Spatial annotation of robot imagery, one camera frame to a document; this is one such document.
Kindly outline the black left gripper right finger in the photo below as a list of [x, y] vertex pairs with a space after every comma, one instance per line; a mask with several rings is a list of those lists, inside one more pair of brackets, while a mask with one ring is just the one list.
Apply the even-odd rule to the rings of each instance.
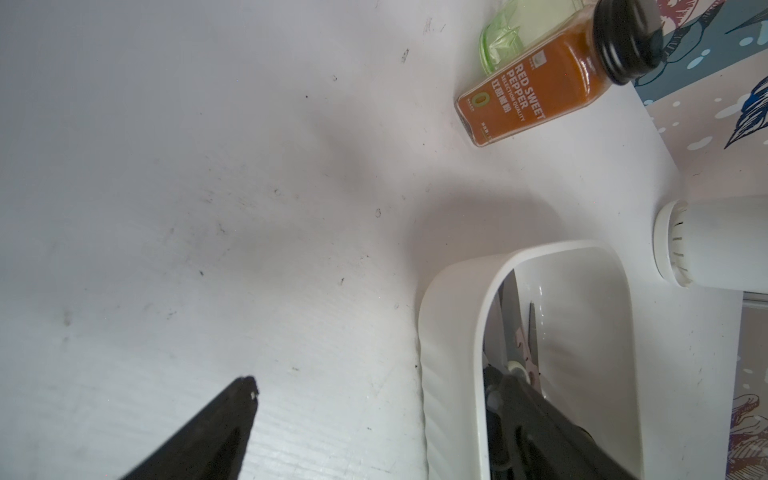
[[483, 370], [492, 479], [633, 479], [517, 375]]

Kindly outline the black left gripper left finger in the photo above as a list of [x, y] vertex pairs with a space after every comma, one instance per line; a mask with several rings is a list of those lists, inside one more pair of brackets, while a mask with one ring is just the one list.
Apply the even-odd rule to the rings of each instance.
[[236, 479], [258, 409], [254, 377], [239, 377], [127, 479]]

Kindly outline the white plastic storage box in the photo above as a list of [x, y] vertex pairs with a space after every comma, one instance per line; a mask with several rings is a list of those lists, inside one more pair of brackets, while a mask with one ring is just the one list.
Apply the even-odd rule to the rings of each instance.
[[642, 476], [631, 296], [607, 245], [451, 265], [418, 337], [430, 478]]

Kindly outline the cream handled kitchen scissors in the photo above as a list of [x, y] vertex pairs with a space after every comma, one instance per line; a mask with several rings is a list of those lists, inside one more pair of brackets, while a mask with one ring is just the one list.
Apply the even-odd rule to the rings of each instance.
[[518, 345], [517, 332], [522, 329], [517, 278], [511, 271], [497, 289], [488, 313], [483, 353], [487, 364], [502, 374], [528, 380], [523, 348]]

